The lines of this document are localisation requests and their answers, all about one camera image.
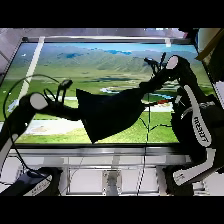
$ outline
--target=robotic arm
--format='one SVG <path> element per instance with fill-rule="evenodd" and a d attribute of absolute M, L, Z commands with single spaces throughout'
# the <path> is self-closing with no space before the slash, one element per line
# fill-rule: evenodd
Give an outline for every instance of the robotic arm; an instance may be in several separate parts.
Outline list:
<path fill-rule="evenodd" d="M 65 80 L 59 86 L 55 101 L 40 93 L 31 93 L 21 98 L 19 106 L 8 117 L 7 124 L 16 141 L 36 113 L 73 121 L 81 119 L 91 141 L 95 142 L 134 124 L 146 106 L 141 103 L 143 96 L 172 80 L 178 80 L 180 84 L 173 104 L 172 128 L 194 162 L 193 166 L 176 169 L 172 172 L 172 178 L 177 186 L 197 182 L 224 166 L 224 111 L 213 95 L 205 96 L 189 62 L 179 56 L 172 56 L 164 68 L 160 65 L 155 76 L 148 82 L 140 83 L 139 88 L 124 90 L 113 96 L 93 95 L 77 89 L 78 109 L 63 104 L 65 92 L 72 84 L 71 80 Z M 59 102 L 61 90 L 64 92 L 62 102 Z M 128 116 L 123 113 L 123 108 L 129 109 Z M 106 117 L 105 112 L 110 113 L 110 116 Z M 12 146 L 7 124 L 4 123 L 0 133 L 0 172 Z M 97 132 L 92 130 L 96 124 L 99 130 Z"/>

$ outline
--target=screen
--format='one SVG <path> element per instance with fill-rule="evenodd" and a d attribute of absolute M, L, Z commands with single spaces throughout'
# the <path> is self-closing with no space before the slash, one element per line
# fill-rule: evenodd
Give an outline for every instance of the screen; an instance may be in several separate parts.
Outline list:
<path fill-rule="evenodd" d="M 20 78 L 27 75 L 37 43 L 21 44 L 6 78 L 0 88 L 0 106 L 9 88 Z M 142 43 L 44 43 L 33 74 L 44 74 L 62 82 L 72 79 L 73 85 L 67 91 L 65 105 L 78 108 L 76 88 L 93 94 L 112 95 L 124 89 L 138 87 L 142 81 L 152 76 L 151 67 L 144 58 L 160 62 L 166 52 L 164 62 L 173 55 L 186 58 L 195 73 L 201 89 L 206 94 L 214 93 L 213 87 L 201 62 L 195 60 L 197 52 L 192 45 L 167 46 L 166 44 Z M 11 93 L 7 102 L 7 115 L 18 105 L 21 94 L 40 92 L 48 88 L 55 95 L 57 83 L 44 77 L 32 77 L 28 90 L 23 89 L 23 82 Z M 155 102 L 176 96 L 178 83 L 167 82 L 161 90 L 146 94 L 142 101 Z M 0 108 L 0 128 L 4 118 Z M 170 125 L 172 104 L 166 103 L 146 109 L 140 116 L 150 128 L 158 124 Z M 98 141 L 98 143 L 145 143 L 147 129 L 141 119 L 125 131 Z M 170 127 L 157 127 L 149 132 L 149 143 L 177 142 Z M 18 139 L 18 143 L 91 143 L 84 126 L 79 121 L 68 121 L 49 115 L 35 115 L 27 131 Z"/>

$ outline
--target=brand logo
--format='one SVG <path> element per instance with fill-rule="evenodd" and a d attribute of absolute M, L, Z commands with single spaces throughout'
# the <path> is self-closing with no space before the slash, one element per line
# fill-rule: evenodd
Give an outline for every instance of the brand logo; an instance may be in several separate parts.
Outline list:
<path fill-rule="evenodd" d="M 198 117 L 194 117 L 195 127 L 203 142 L 209 142 L 199 122 Z"/>

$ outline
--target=large display screen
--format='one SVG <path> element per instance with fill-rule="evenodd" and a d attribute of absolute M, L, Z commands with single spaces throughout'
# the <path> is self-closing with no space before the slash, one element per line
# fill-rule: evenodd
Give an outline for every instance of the large display screen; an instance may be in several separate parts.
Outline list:
<path fill-rule="evenodd" d="M 0 128 L 4 118 L 2 103 L 6 92 L 20 78 L 26 76 L 33 59 L 37 43 L 23 43 L 0 87 Z M 78 107 L 76 88 L 94 94 L 116 94 L 124 89 L 138 87 L 142 81 L 152 76 L 151 67 L 144 58 L 160 61 L 162 53 L 166 52 L 165 62 L 172 55 L 186 58 L 197 76 L 198 83 L 206 94 L 214 93 L 213 87 L 201 62 L 195 60 L 197 52 L 192 45 L 166 46 L 166 44 L 142 43 L 44 43 L 33 74 L 44 74 L 60 82 L 72 79 L 73 85 L 67 91 L 65 104 Z M 7 102 L 7 115 L 18 105 L 23 83 L 11 93 Z M 33 77 L 26 93 L 43 92 L 45 88 L 54 94 L 57 84 L 44 77 Z M 161 90 L 145 95 L 143 102 L 158 101 L 175 97 L 178 83 L 167 82 Z M 151 107 L 150 127 L 157 124 L 170 125 L 172 104 L 166 103 Z M 148 124 L 147 109 L 141 118 Z M 98 141 L 98 143 L 145 143 L 147 129 L 139 119 L 129 129 Z M 91 143 L 81 121 L 68 121 L 48 115 L 37 114 L 27 131 L 18 143 Z M 177 142 L 172 128 L 158 127 L 149 133 L 149 143 Z"/>

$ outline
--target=sky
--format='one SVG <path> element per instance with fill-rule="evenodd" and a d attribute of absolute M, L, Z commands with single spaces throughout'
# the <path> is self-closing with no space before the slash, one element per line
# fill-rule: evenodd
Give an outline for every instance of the sky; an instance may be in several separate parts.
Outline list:
<path fill-rule="evenodd" d="M 145 51 L 152 50 L 158 52 L 172 51 L 188 51 L 196 53 L 193 45 L 176 45 L 166 47 L 165 44 L 141 44 L 141 43 L 47 43 L 53 46 L 76 46 L 80 48 L 98 48 L 102 50 L 117 50 L 117 51 Z"/>

